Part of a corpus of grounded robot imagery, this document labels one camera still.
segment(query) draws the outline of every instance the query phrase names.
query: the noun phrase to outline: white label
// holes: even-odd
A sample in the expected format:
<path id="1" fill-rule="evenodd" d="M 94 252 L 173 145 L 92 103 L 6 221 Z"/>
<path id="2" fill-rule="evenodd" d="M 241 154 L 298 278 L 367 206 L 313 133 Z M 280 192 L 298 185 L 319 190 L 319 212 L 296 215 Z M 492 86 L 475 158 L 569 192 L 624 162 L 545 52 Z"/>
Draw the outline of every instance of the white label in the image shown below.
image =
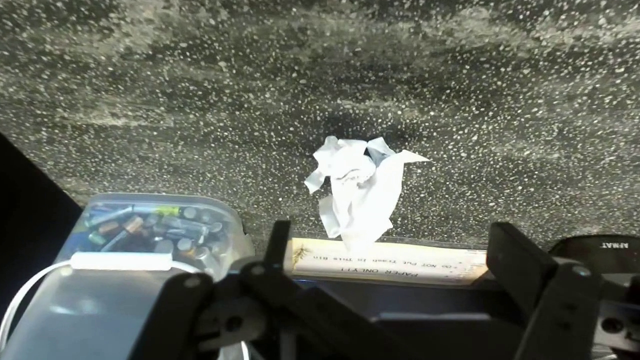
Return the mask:
<path id="1" fill-rule="evenodd" d="M 341 241 L 294 238 L 292 273 L 423 284 L 466 285 L 486 272 L 486 251 L 375 243 L 359 256 Z"/>

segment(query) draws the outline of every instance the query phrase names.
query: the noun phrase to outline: paper tissue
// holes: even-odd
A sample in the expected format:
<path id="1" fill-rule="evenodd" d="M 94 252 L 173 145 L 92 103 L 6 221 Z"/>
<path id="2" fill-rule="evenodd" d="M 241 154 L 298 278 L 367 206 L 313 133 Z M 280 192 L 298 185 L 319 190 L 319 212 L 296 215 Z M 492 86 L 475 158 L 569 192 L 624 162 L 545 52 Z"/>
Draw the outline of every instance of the paper tissue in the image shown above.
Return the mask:
<path id="1" fill-rule="evenodd" d="M 429 161 L 406 150 L 396 153 L 382 138 L 366 142 L 335 136 L 327 136 L 314 157 L 318 168 L 305 184 L 314 193 L 330 178 L 332 194 L 320 200 L 320 218 L 327 235 L 341 235 L 351 252 L 366 251 L 393 227 L 389 218 L 402 190 L 404 164 Z"/>

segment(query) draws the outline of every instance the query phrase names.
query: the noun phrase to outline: speckled countertop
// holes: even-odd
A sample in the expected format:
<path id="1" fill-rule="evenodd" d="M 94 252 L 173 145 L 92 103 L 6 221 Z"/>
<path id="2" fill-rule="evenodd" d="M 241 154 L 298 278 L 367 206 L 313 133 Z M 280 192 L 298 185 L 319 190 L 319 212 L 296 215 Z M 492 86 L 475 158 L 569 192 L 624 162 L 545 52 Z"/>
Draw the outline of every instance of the speckled countertop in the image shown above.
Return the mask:
<path id="1" fill-rule="evenodd" d="M 584 1 L 0 0 L 0 131 L 75 199 L 228 202 L 322 231 L 326 135 L 406 167 L 390 236 L 639 234 L 640 12 Z"/>

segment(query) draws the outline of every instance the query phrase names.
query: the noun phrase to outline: white cable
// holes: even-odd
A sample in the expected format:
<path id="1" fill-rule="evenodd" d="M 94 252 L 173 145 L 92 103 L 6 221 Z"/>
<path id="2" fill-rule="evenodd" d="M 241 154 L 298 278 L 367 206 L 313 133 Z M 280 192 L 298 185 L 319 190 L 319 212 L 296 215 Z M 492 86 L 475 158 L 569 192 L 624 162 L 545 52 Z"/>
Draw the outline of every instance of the white cable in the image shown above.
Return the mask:
<path id="1" fill-rule="evenodd" d="M 27 295 L 29 290 L 31 290 L 31 288 L 48 273 L 52 272 L 55 269 L 61 268 L 63 266 L 68 266 L 69 264 L 70 264 L 70 261 L 62 261 L 61 263 L 53 264 L 47 268 L 44 268 L 43 270 L 39 271 L 37 274 L 32 276 L 32 278 L 30 278 L 27 282 L 25 282 L 24 285 L 22 285 L 22 287 L 20 288 L 20 290 L 18 290 L 18 292 L 15 294 L 15 296 L 9 303 L 9 306 L 6 309 L 6 312 L 4 313 L 2 323 L 0 323 L 0 352 L 4 350 L 4 347 L 6 346 L 6 343 L 9 340 L 9 331 L 11 328 L 11 324 L 13 323 L 13 318 L 15 318 L 15 314 L 18 311 L 18 307 L 20 306 L 20 303 L 22 303 L 22 300 L 24 300 L 24 297 Z M 189 264 L 181 263 L 180 261 L 172 261 L 172 267 L 178 270 L 182 270 L 190 273 L 202 272 L 197 267 Z"/>

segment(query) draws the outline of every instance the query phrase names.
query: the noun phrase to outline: black device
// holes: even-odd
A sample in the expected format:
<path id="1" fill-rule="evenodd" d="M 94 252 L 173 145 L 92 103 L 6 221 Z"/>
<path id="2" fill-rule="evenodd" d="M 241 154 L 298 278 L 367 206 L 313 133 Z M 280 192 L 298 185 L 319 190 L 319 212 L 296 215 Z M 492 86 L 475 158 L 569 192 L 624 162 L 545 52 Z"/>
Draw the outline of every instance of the black device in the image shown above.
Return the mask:
<path id="1" fill-rule="evenodd" d="M 265 258 L 219 283 L 206 275 L 171 278 L 129 359 L 215 359 L 220 347 L 239 341 L 261 359 L 589 359 L 594 343 L 640 358 L 640 278 L 624 287 L 583 263 L 559 263 L 509 223 L 491 225 L 486 260 L 517 305 L 518 315 L 507 317 L 367 319 L 283 273 L 289 227 L 277 222 Z"/>

